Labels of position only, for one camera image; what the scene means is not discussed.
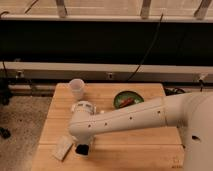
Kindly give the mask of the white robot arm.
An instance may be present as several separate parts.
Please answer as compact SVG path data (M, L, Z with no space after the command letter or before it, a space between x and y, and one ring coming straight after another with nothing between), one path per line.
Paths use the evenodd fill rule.
M86 155L98 134L179 125L187 127L183 171L213 171L213 92L159 97L104 114L79 101L72 107L69 133L75 152Z

